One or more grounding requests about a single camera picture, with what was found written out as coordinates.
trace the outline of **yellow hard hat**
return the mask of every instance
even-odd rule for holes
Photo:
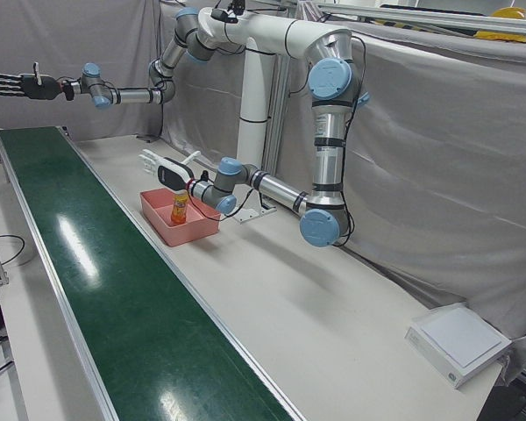
[[[508,18],[508,19],[525,19],[526,10],[522,7],[503,7],[491,15],[492,18]],[[526,35],[519,35],[515,33],[498,33],[488,31],[477,31],[474,35],[479,39],[496,39],[499,41],[514,41],[525,42]]]

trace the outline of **pink tray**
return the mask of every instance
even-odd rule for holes
[[[191,200],[207,217],[220,218],[220,213],[206,204],[195,198]],[[178,246],[218,232],[218,221],[204,217],[191,203],[187,203],[185,224],[174,225],[171,222],[174,193],[168,189],[143,191],[140,193],[140,202],[142,213],[168,246]]]

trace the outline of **orange bottle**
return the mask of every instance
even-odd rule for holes
[[[187,192],[175,193],[174,208],[172,209],[171,220],[174,224],[185,224],[187,219],[187,202],[189,200]]]

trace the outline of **white vertical column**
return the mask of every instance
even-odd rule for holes
[[[244,83],[239,112],[237,158],[261,166],[275,54],[260,51],[253,38],[245,44]]]

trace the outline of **aluminum rail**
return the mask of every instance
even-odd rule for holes
[[[283,7],[296,7],[296,2],[286,0],[276,2],[273,0],[257,0],[258,3],[281,5]],[[471,29],[490,32],[504,32],[526,35],[526,20],[493,18],[486,16],[458,15],[436,11],[400,11],[395,9],[382,9],[377,7],[352,6],[349,4],[331,4],[314,2],[326,13],[358,16],[360,18],[377,18],[412,25],[434,25],[446,28]]]

